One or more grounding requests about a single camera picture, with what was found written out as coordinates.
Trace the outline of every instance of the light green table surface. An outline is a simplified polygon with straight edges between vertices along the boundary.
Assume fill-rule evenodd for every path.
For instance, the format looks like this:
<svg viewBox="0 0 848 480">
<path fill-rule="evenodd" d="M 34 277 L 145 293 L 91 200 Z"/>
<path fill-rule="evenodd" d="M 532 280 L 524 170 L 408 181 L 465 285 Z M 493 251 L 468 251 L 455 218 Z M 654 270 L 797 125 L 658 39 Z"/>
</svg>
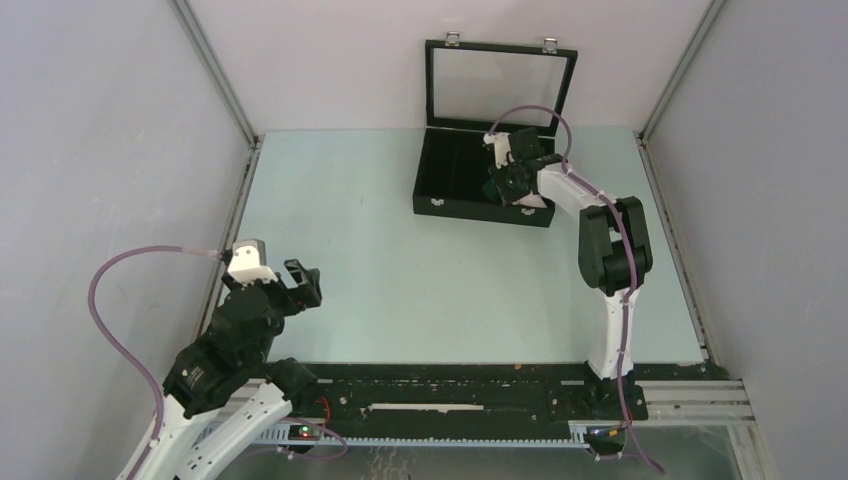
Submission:
<svg viewBox="0 0 848 480">
<path fill-rule="evenodd" d="M 288 258 L 318 267 L 324 294 L 320 308 L 287 319 L 271 359 L 586 360 L 603 304 L 580 278 L 577 221 L 563 211 L 548 229 L 414 215 L 423 134 L 266 135 L 239 238 L 264 240 L 275 270 Z M 575 128 L 571 159 L 603 190 L 646 206 L 654 267 L 636 305 L 634 360 L 700 362 L 632 132 Z"/>
</svg>

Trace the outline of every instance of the black storage box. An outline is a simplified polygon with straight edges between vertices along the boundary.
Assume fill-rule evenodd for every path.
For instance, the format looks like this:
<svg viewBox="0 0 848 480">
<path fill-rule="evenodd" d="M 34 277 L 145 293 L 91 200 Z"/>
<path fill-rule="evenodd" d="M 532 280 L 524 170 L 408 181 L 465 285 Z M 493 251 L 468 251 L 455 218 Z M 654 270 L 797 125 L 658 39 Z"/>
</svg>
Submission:
<svg viewBox="0 0 848 480">
<path fill-rule="evenodd" d="M 577 52 L 556 48 L 427 40 L 427 130 L 412 193 L 416 214 L 548 227 L 548 208 L 504 206 L 489 183 L 494 151 L 483 134 L 510 108 L 544 105 L 562 113 Z M 545 153 L 554 153 L 559 121 L 538 110 L 516 112 L 498 132 L 536 127 Z"/>
</svg>

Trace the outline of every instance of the box latch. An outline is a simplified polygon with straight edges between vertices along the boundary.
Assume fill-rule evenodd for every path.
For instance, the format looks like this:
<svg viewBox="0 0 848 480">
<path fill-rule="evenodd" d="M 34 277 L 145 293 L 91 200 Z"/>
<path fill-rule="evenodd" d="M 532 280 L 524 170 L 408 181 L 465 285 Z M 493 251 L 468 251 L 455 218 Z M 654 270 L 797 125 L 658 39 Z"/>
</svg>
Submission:
<svg viewBox="0 0 848 480">
<path fill-rule="evenodd" d="M 445 35 L 445 46 L 446 47 L 458 47 L 459 46 L 459 32 L 448 32 Z"/>
<path fill-rule="evenodd" d="M 542 52 L 544 53 L 556 53 L 557 44 L 556 38 L 548 37 L 542 42 Z"/>
</svg>

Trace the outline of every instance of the open box lid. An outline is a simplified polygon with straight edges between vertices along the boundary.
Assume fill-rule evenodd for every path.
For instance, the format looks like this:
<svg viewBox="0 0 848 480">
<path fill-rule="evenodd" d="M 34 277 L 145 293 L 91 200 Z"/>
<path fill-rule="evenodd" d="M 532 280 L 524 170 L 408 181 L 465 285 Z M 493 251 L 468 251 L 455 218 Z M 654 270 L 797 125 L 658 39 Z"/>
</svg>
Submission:
<svg viewBox="0 0 848 480">
<path fill-rule="evenodd" d="M 555 39 L 537 47 L 467 43 L 459 34 L 427 40 L 427 126 L 487 131 L 510 108 L 544 105 L 562 113 L 577 52 L 557 48 Z M 553 137 L 558 120 L 538 110 L 515 112 L 499 132 L 536 127 Z"/>
</svg>

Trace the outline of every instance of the robotic arm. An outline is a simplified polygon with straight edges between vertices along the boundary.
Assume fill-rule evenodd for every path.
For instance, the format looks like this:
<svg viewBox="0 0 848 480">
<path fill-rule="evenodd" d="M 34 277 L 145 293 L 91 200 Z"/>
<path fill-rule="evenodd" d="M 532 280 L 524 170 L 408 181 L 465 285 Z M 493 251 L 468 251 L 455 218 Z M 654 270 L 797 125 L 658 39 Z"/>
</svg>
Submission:
<svg viewBox="0 0 848 480">
<path fill-rule="evenodd" d="M 293 358 L 266 364 L 285 317 L 321 305 L 317 269 L 285 262 L 297 285 L 287 288 L 265 264 L 259 240 L 236 242 L 224 256 L 230 290 L 209 328 L 176 358 L 165 382 L 164 421 L 158 441 L 151 423 L 120 480 L 211 480 L 280 418 L 314 402 L 312 373 Z M 195 440 L 230 396 L 250 378 L 266 383 L 203 441 Z M 145 455 L 143 462 L 139 458 Z"/>
<path fill-rule="evenodd" d="M 504 205 L 532 206 L 538 203 L 538 196 L 542 196 L 579 221 L 580 273 L 586 285 L 603 294 L 606 304 L 603 334 L 589 354 L 588 365 L 598 380 L 614 379 L 622 345 L 622 304 L 630 289 L 630 270 L 622 240 L 611 237 L 611 229 L 617 232 L 617 227 L 612 212 L 600 198 L 603 192 L 587 188 L 588 183 L 570 166 L 564 170 L 561 155 L 544 154 L 535 129 L 512 134 L 486 134 L 483 140 L 493 146 L 495 152 L 495 163 L 489 167 L 489 173 Z M 653 264 L 644 209 L 635 197 L 617 199 L 615 207 L 621 213 L 630 237 L 636 260 L 636 284 L 641 287 Z M 637 288 L 629 296 L 631 319 L 638 293 Z M 622 376 L 633 369 L 630 332 L 632 329 L 628 329 L 624 342 Z"/>
</svg>

